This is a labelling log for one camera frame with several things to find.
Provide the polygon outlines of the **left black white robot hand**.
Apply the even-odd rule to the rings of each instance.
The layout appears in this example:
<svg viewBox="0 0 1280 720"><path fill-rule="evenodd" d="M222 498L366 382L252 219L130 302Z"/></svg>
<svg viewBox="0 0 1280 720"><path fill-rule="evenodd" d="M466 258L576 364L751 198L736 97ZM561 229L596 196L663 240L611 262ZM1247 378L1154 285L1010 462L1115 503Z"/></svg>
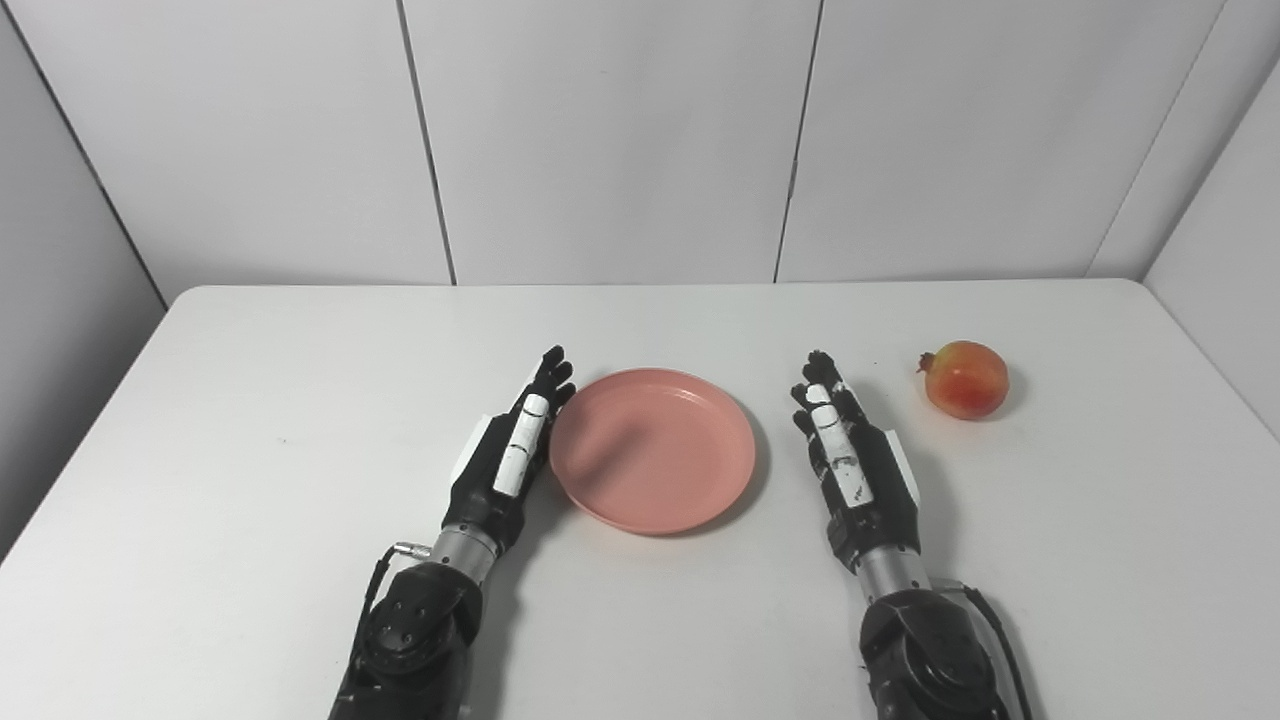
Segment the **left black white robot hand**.
<svg viewBox="0 0 1280 720"><path fill-rule="evenodd" d="M576 392L572 373L564 348L549 348L511 409L483 423L451 487L444 528L484 536L497 557L516 544L525 527L524 503L545 466L556 419Z"/></svg>

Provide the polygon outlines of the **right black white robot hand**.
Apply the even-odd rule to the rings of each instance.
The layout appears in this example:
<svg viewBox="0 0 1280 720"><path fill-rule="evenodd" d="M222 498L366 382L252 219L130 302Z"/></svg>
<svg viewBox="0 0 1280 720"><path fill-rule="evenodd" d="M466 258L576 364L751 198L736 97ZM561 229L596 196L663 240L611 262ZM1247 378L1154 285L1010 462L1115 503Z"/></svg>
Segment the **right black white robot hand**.
<svg viewBox="0 0 1280 720"><path fill-rule="evenodd" d="M792 421L827 507L835 557L855 569L879 548L919 553L919 507L908 465L890 433L869 420L835 360L822 350L809 352L803 382L790 395L797 404Z"/></svg>

